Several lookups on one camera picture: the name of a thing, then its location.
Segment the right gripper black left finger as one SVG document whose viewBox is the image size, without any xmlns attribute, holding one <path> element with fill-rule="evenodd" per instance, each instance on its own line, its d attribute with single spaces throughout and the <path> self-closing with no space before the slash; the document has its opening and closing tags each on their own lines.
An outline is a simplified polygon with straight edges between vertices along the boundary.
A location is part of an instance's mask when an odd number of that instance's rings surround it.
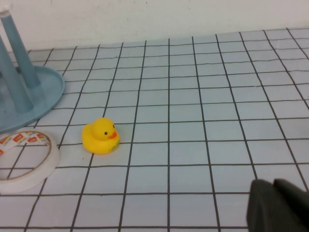
<svg viewBox="0 0 309 232">
<path fill-rule="evenodd" d="M 306 227 L 291 210 L 283 196 L 262 179 L 251 183 L 247 209 L 247 225 L 250 232 L 307 232 Z"/>
</svg>

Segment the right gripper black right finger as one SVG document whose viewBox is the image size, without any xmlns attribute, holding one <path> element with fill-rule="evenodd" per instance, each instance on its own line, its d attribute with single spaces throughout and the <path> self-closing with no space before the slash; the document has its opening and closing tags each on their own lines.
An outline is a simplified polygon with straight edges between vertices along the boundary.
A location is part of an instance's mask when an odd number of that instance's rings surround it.
<svg viewBox="0 0 309 232">
<path fill-rule="evenodd" d="M 300 221 L 309 226 L 309 193 L 285 179 L 275 179 L 274 187 L 283 196 Z"/>
</svg>

